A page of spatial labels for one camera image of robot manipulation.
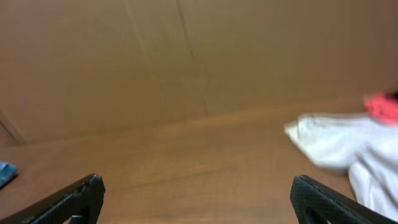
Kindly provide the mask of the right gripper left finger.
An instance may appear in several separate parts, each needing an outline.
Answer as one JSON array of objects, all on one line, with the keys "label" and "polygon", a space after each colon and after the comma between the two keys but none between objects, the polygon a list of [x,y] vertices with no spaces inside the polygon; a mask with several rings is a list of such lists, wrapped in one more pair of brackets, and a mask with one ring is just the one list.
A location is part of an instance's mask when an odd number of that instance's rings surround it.
[{"label": "right gripper left finger", "polygon": [[96,224],[106,189],[102,177],[90,174],[1,220],[1,224]]}]

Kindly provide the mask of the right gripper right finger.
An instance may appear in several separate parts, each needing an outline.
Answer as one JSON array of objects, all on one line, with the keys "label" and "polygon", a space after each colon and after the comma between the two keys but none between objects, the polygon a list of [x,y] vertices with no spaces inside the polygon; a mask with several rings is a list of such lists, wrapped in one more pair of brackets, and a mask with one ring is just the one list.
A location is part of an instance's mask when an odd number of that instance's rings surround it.
[{"label": "right gripper right finger", "polygon": [[294,177],[290,201],[300,224],[397,224],[307,175]]}]

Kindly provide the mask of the light blue denim jeans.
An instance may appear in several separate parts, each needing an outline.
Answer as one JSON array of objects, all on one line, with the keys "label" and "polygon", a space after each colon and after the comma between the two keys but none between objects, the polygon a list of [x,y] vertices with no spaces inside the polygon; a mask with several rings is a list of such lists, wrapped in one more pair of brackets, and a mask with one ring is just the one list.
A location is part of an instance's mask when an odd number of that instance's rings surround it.
[{"label": "light blue denim jeans", "polygon": [[0,163],[0,189],[4,188],[12,179],[18,175],[18,168],[10,163]]}]

